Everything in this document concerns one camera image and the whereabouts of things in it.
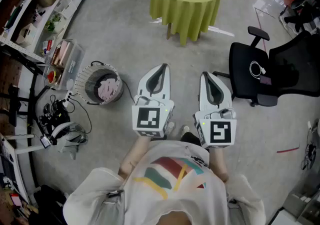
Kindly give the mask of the person's right forearm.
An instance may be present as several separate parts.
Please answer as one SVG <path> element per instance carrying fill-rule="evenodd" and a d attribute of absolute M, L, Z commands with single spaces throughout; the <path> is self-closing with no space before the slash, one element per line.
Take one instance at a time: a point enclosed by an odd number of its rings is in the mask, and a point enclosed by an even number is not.
<path fill-rule="evenodd" d="M 209 167 L 222 182 L 226 183 L 229 180 L 222 148 L 211 148 L 209 150 Z"/>

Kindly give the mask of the white desk frame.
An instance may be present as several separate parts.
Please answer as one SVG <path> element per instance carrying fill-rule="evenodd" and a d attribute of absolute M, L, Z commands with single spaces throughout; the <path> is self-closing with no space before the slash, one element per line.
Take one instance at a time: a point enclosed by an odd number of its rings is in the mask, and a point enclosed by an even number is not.
<path fill-rule="evenodd" d="M 31 139 L 34 138 L 34 134 L 26 134 L 26 135 L 5 135 L 3 136 L 0 133 L 0 145 L 3 147 L 4 150 L 4 157 L 8 158 L 8 161 L 13 165 L 13 171 L 15 176 L 15 184 L 17 187 L 12 184 L 13 188 L 19 193 L 19 195 L 23 198 L 25 202 L 30 204 L 30 198 L 26 191 L 25 184 L 23 181 L 23 177 L 21 174 L 21 169 L 18 161 L 18 155 L 30 153 L 33 151 L 38 151 L 44 149 L 43 145 L 34 145 L 34 146 L 27 146 L 21 148 L 14 148 L 8 140 L 22 140 L 23 138 Z"/>

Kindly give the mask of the black office chair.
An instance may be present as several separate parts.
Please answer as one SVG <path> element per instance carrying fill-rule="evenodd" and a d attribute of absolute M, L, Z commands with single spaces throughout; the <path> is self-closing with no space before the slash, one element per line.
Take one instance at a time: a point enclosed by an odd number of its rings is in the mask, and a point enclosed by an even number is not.
<path fill-rule="evenodd" d="M 257 48 L 260 40 L 269 41 L 264 30 L 249 26 L 254 36 L 250 45 L 234 42 L 229 51 L 228 78 L 232 97 L 251 100 L 251 106 L 274 107 L 280 96 L 297 94 L 320 97 L 320 34 L 304 30 L 289 42 L 269 52 Z M 260 83 L 260 75 L 271 78 L 272 85 Z"/>

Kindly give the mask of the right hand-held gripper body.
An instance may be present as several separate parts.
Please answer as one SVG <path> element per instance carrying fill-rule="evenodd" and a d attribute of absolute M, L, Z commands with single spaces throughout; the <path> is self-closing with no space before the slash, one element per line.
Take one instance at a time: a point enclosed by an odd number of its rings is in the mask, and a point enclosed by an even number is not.
<path fill-rule="evenodd" d="M 233 108 L 198 111 L 194 117 L 202 148 L 225 148 L 235 143 L 237 120 Z"/>

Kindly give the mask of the grey cabinet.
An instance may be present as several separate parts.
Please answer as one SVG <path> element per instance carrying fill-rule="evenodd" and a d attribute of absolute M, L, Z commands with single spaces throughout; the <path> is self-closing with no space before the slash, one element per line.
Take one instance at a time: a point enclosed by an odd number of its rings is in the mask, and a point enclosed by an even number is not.
<path fill-rule="evenodd" d="M 320 175 L 297 184 L 267 225 L 320 225 Z"/>

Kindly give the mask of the white slotted bin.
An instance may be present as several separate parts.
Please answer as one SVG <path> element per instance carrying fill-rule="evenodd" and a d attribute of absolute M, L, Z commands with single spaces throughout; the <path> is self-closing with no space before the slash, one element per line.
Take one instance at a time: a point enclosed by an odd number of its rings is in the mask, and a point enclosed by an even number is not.
<path fill-rule="evenodd" d="M 54 8 L 54 11 L 65 19 L 70 19 L 76 10 L 77 7 L 72 0 L 60 0 L 58 5 Z"/>

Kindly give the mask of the white headset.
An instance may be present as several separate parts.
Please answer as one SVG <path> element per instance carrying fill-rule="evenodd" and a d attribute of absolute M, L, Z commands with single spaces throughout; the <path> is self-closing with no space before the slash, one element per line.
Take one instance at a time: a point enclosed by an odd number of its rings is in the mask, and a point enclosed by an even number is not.
<path fill-rule="evenodd" d="M 88 142 L 88 136 L 84 128 L 76 122 L 65 122 L 57 126 L 51 139 L 56 143 L 56 148 L 60 153 L 69 153 L 72 160 L 76 159 L 79 146 Z"/>

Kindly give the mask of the person's left shoe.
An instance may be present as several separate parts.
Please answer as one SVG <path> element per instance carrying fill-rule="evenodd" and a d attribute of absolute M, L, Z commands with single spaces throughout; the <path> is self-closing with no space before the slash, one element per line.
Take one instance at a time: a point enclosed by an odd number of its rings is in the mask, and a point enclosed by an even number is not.
<path fill-rule="evenodd" d="M 169 136 L 171 132 L 175 129 L 176 123 L 171 121 L 168 123 L 166 129 L 165 129 L 165 136 Z"/>

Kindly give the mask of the red round bowl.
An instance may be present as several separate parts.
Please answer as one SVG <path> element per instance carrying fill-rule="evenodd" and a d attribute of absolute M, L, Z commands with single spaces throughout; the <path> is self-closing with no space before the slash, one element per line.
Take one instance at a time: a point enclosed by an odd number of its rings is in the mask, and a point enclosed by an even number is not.
<path fill-rule="evenodd" d="M 47 75 L 47 82 L 49 86 L 57 85 L 62 77 L 62 72 L 60 70 L 51 70 Z"/>

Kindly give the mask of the white cardboard box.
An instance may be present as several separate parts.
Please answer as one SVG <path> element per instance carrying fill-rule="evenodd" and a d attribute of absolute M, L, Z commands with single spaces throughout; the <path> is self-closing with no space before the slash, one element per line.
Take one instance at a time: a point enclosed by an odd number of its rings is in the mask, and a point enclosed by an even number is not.
<path fill-rule="evenodd" d="M 15 43 L 23 48 L 30 46 L 36 32 L 37 28 L 32 23 L 28 24 L 20 30 Z"/>

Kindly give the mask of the black backpack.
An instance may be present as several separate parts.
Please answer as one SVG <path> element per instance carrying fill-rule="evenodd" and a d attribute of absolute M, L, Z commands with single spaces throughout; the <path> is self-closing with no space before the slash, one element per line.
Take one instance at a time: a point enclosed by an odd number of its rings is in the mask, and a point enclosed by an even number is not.
<path fill-rule="evenodd" d="M 67 225 L 63 215 L 67 199 L 60 190 L 42 185 L 33 196 L 38 204 L 37 225 Z"/>

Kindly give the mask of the pink cloth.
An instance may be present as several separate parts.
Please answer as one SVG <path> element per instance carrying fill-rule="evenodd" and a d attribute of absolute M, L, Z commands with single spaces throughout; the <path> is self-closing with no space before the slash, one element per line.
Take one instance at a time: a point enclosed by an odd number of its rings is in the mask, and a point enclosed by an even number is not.
<path fill-rule="evenodd" d="M 98 96 L 103 101 L 109 100 L 118 88 L 118 78 L 115 74 L 107 74 L 101 81 L 98 87 Z"/>

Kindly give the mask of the person's white printed t-shirt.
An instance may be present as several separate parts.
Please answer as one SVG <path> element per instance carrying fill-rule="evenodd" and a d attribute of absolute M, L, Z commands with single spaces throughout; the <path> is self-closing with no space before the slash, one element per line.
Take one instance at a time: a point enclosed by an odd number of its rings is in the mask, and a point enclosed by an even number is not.
<path fill-rule="evenodd" d="M 108 198 L 116 190 L 121 196 Z M 224 184 L 205 149 L 176 140 L 152 142 L 126 180 L 93 169 L 63 206 L 67 225 L 157 225 L 172 212 L 191 225 L 266 224 L 264 204 L 245 176 Z"/>

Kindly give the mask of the green plant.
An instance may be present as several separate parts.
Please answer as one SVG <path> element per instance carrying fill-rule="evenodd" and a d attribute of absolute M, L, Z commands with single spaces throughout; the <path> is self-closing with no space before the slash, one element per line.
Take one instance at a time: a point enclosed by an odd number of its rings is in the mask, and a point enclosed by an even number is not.
<path fill-rule="evenodd" d="M 56 24 L 60 21 L 61 18 L 61 15 L 53 14 L 45 24 L 46 30 L 49 32 L 53 32 L 56 27 Z"/>

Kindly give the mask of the white power strip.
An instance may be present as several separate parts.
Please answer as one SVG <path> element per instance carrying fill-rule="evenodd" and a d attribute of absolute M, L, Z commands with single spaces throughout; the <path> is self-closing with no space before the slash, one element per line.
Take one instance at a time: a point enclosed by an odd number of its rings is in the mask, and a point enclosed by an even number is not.
<path fill-rule="evenodd" d="M 65 97 L 64 97 L 63 105 L 65 108 L 67 108 L 68 105 L 70 104 L 69 99 L 70 99 L 72 93 L 73 92 L 71 90 L 68 90 Z"/>

